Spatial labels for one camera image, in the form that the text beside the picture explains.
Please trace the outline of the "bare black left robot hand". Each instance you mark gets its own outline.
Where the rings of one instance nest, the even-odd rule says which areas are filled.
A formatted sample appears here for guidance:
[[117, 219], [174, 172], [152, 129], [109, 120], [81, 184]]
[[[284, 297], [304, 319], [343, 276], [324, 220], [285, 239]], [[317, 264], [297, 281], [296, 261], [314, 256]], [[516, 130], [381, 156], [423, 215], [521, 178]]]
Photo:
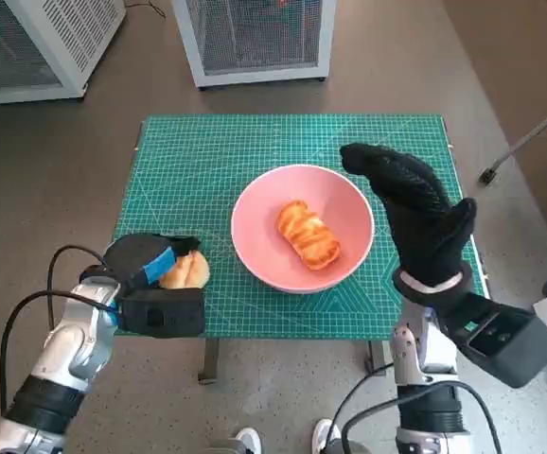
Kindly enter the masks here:
[[201, 245], [195, 236], [134, 233], [113, 242], [103, 258], [115, 278], [130, 289], [151, 288]]

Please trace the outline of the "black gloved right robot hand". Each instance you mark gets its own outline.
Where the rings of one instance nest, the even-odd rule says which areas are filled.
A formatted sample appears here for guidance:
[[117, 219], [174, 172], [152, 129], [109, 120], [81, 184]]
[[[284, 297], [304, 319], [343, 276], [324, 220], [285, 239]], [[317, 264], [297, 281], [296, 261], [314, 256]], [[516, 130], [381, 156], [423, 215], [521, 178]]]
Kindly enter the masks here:
[[475, 199], [451, 203], [432, 168], [411, 154], [360, 143], [342, 146], [340, 154], [344, 170], [365, 177], [381, 200], [400, 268], [430, 288], [458, 275], [475, 227]]

